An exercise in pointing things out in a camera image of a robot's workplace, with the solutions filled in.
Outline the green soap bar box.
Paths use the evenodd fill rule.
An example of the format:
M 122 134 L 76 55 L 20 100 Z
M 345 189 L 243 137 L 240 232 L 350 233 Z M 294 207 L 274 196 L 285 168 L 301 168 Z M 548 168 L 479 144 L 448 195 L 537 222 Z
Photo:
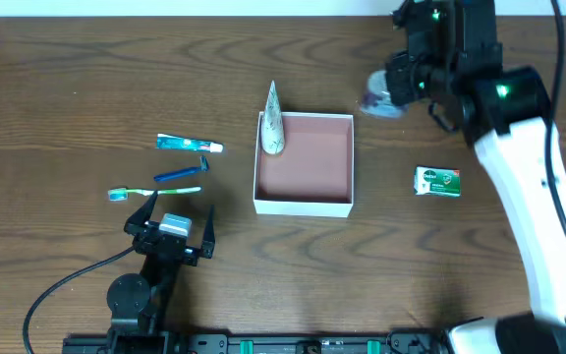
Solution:
M 418 196 L 459 198 L 461 173 L 458 169 L 418 165 L 414 173 L 414 191 Z

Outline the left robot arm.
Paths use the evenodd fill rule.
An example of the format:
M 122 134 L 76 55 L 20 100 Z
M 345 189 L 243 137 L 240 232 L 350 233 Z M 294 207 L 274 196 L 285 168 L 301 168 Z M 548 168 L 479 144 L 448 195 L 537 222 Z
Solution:
M 170 213 L 159 222 L 150 219 L 157 197 L 153 193 L 125 222 L 124 231 L 133 237 L 134 251 L 145 260 L 140 272 L 118 277 L 108 289 L 112 317 L 104 353 L 188 351 L 187 337 L 165 329 L 165 317 L 180 267 L 196 266 L 199 259 L 213 256 L 214 210 L 208 213 L 201 244 L 191 247 L 188 219 Z

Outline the white cream tube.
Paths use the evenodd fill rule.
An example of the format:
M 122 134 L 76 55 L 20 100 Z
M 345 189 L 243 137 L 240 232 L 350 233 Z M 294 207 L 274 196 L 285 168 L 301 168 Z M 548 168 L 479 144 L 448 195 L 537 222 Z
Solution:
M 282 111 L 274 81 L 270 84 L 261 117 L 260 140 L 262 151 L 270 155 L 281 153 L 285 146 Z

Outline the green toothpaste tube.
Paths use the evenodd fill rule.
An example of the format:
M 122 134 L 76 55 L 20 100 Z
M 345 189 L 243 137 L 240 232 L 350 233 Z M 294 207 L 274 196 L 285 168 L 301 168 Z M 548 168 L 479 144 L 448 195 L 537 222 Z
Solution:
M 159 133 L 156 139 L 157 149 L 189 150 L 199 152 L 220 153 L 224 146 L 220 143 L 196 140 Z

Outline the blue disposable razor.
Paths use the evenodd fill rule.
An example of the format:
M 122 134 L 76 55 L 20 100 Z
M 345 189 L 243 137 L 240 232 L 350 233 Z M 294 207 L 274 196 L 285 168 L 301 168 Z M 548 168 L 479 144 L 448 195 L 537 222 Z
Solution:
M 175 180 L 183 177 L 187 177 L 199 172 L 206 172 L 209 170 L 209 164 L 204 155 L 199 158 L 199 165 L 194 167 L 188 167 L 172 172 L 166 172 L 153 177 L 155 182 L 167 182 L 170 180 Z

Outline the dark blue pump bottle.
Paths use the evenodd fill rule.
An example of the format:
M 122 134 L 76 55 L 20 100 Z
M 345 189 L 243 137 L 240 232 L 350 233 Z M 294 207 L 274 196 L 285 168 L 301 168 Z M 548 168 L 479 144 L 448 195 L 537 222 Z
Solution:
M 387 89 L 386 71 L 378 70 L 368 77 L 360 109 L 365 114 L 376 118 L 398 119 L 407 113 L 408 106 L 397 106 L 392 102 Z

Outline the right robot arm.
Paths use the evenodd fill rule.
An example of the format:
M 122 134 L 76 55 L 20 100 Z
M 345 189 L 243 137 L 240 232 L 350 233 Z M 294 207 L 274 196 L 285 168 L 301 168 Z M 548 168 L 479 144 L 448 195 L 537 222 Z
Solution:
M 393 15 L 407 47 L 386 66 L 397 106 L 428 99 L 461 131 L 492 181 L 518 245 L 531 309 L 444 333 L 449 353 L 566 353 L 566 171 L 559 91 L 531 66 L 505 70 L 490 1 L 406 1 Z

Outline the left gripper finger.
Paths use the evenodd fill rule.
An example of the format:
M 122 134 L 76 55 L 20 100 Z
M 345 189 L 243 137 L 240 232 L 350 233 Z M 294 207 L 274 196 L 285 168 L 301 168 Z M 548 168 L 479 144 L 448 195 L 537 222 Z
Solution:
M 203 246 L 214 246 L 215 245 L 215 236 L 214 236 L 214 206 L 211 206 L 209 209 L 207 221 L 203 230 L 202 235 L 202 242 Z
M 127 219 L 125 226 L 145 226 L 152 216 L 157 198 L 158 192 L 154 191 L 148 200 Z

